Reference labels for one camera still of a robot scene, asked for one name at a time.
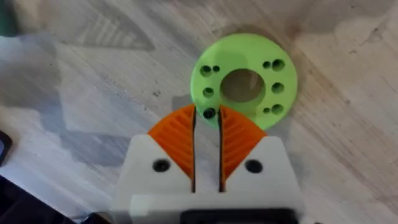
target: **green disc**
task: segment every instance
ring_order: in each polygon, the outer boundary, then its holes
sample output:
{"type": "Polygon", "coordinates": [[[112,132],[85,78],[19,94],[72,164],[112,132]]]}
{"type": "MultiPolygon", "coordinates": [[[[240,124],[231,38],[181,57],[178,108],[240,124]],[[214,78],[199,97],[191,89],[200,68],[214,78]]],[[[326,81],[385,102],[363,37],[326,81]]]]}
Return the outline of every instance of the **green disc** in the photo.
{"type": "MultiPolygon", "coordinates": [[[[297,94],[297,73],[293,62],[277,44],[257,34],[233,34],[205,50],[195,65],[191,96],[197,111],[218,111],[220,105],[245,114],[260,128],[275,125],[291,109],[297,94]],[[233,71],[247,69],[264,81],[260,94],[243,103],[232,101],[221,91],[221,82],[233,71]]],[[[214,127],[217,116],[205,118],[214,127]]]]}

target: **dark object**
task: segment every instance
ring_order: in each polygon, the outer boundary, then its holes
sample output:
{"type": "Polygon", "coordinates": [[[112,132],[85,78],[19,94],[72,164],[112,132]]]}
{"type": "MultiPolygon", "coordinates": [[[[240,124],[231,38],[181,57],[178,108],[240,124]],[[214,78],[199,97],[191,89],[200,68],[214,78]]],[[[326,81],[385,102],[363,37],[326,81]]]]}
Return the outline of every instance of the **dark object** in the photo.
{"type": "Polygon", "coordinates": [[[258,174],[262,171],[261,162],[259,162],[258,160],[255,160],[255,159],[250,159],[250,160],[246,161],[244,166],[246,167],[246,169],[249,172],[251,172],[253,174],[258,174]]]}
{"type": "Polygon", "coordinates": [[[7,153],[12,146],[12,139],[4,132],[0,131],[0,166],[6,159],[7,153]]]}
{"type": "Polygon", "coordinates": [[[0,176],[0,224],[74,224],[0,176]]]}
{"type": "Polygon", "coordinates": [[[17,22],[10,1],[0,0],[0,35],[15,37],[18,34],[17,22]]]}
{"type": "Polygon", "coordinates": [[[153,168],[156,172],[166,172],[170,168],[170,162],[167,159],[158,159],[153,168]]]}
{"type": "Polygon", "coordinates": [[[180,224],[262,223],[298,224],[296,213],[288,208],[244,210],[190,210],[181,214],[180,224]]]}
{"type": "Polygon", "coordinates": [[[203,113],[203,116],[204,116],[206,119],[214,118],[214,116],[216,116],[216,110],[214,110],[214,108],[207,108],[207,109],[205,110],[205,112],[203,113]]]}
{"type": "Polygon", "coordinates": [[[80,224],[111,224],[97,213],[89,214],[80,224]]]}

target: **wooden table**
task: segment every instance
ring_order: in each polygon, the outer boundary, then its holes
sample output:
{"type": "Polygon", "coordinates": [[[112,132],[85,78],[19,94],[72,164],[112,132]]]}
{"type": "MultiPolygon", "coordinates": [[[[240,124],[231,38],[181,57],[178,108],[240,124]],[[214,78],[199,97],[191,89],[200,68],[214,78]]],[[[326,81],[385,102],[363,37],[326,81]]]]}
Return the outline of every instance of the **wooden table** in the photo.
{"type": "MultiPolygon", "coordinates": [[[[69,217],[107,210],[129,139],[190,102],[201,52],[235,32],[278,41],[299,75],[282,138],[305,223],[398,222],[394,0],[15,0],[26,35],[0,39],[0,174],[69,217]]],[[[197,129],[201,190],[218,135],[197,129]]]]}

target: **orange ribbed surface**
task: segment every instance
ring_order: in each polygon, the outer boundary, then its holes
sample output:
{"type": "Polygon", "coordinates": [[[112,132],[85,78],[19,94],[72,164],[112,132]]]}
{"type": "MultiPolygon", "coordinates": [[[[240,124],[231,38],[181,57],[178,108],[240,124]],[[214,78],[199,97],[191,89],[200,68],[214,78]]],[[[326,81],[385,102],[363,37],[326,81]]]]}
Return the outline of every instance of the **orange ribbed surface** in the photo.
{"type": "Polygon", "coordinates": [[[221,185],[267,134],[245,115],[226,106],[221,113],[221,185]]]}
{"type": "Polygon", "coordinates": [[[159,121],[148,134],[193,180],[195,105],[188,105],[159,121]]]}

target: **screw hole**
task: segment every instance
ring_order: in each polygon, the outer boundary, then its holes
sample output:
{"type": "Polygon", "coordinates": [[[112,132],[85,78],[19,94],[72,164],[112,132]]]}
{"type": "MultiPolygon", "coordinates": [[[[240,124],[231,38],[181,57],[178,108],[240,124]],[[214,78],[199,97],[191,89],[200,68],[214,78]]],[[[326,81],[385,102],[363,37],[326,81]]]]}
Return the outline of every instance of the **screw hole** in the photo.
{"type": "Polygon", "coordinates": [[[204,76],[204,77],[208,77],[211,75],[211,67],[210,66],[202,66],[202,68],[200,69],[200,73],[204,76]]]}
{"type": "Polygon", "coordinates": [[[207,87],[203,90],[203,96],[205,96],[206,98],[210,98],[213,95],[214,95],[214,90],[212,88],[207,87]]]}
{"type": "Polygon", "coordinates": [[[250,159],[244,164],[246,169],[253,174],[258,174],[262,171],[262,164],[256,159],[250,159]]]}
{"type": "Polygon", "coordinates": [[[281,59],[277,59],[272,63],[273,71],[279,72],[285,67],[285,62],[281,59]]]}
{"type": "Polygon", "coordinates": [[[264,112],[265,114],[269,114],[269,112],[271,112],[271,109],[269,109],[269,108],[264,108],[264,110],[263,110],[262,112],[264,112]]]}
{"type": "Polygon", "coordinates": [[[203,117],[205,117],[206,119],[211,119],[214,118],[215,116],[216,116],[216,110],[214,110],[214,108],[207,108],[205,112],[203,112],[203,117]]]}
{"type": "Polygon", "coordinates": [[[220,67],[218,65],[213,67],[213,71],[214,72],[219,72],[220,71],[220,67]]]}
{"type": "Polygon", "coordinates": [[[276,115],[281,114],[283,112],[283,110],[284,110],[284,107],[282,105],[274,105],[274,106],[272,106],[272,109],[271,109],[272,113],[276,114],[276,115]]]}
{"type": "Polygon", "coordinates": [[[282,93],[285,90],[285,86],[281,83],[274,83],[271,89],[273,93],[278,94],[282,93]]]}
{"type": "Polygon", "coordinates": [[[166,172],[170,169],[170,162],[167,159],[158,159],[154,162],[152,168],[156,172],[166,172]]]}
{"type": "Polygon", "coordinates": [[[263,66],[265,69],[268,69],[268,68],[271,67],[271,63],[270,63],[270,62],[264,62],[264,63],[262,64],[262,66],[263,66]]]}

